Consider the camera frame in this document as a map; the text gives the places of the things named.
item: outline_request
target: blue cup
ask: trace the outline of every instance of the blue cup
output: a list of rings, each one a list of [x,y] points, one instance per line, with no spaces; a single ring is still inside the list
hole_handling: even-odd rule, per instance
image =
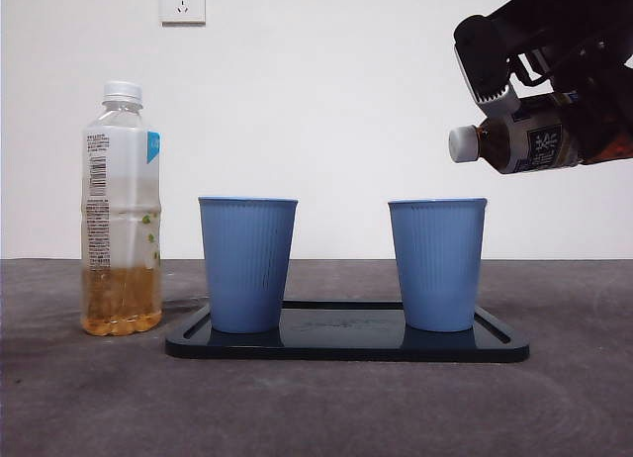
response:
[[[279,326],[297,200],[198,200],[212,327],[258,333]]]
[[[429,331],[473,326],[485,198],[390,202],[405,320]]]

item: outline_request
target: black tray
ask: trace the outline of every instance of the black tray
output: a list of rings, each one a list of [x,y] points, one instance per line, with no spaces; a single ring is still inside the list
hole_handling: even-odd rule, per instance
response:
[[[401,302],[284,301],[279,328],[223,333],[211,328],[209,306],[165,339],[181,358],[508,363],[529,356],[527,339],[481,308],[470,330],[423,331],[405,324]]]

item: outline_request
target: cup rim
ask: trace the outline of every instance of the cup rim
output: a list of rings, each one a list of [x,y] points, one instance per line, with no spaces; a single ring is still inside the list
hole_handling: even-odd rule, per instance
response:
[[[464,197],[464,198],[423,198],[419,200],[392,200],[388,202],[389,206],[396,205],[432,205],[439,203],[483,203],[488,202],[484,197]]]
[[[281,202],[281,203],[299,203],[299,200],[289,198],[266,198],[266,197],[218,197],[218,196],[201,196],[198,197],[200,203],[208,202]]]

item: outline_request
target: white bottle cap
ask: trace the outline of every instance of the white bottle cap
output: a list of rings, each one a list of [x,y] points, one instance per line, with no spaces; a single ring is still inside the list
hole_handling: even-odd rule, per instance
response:
[[[140,86],[128,81],[108,81],[103,90],[103,102],[128,101],[142,106]]]
[[[454,162],[473,162],[479,158],[479,139],[475,126],[464,126],[451,131],[448,150]]]

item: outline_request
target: power outlet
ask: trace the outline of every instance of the power outlet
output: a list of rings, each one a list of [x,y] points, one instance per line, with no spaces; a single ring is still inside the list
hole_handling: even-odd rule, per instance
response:
[[[163,24],[204,24],[206,0],[162,0],[160,20]]]

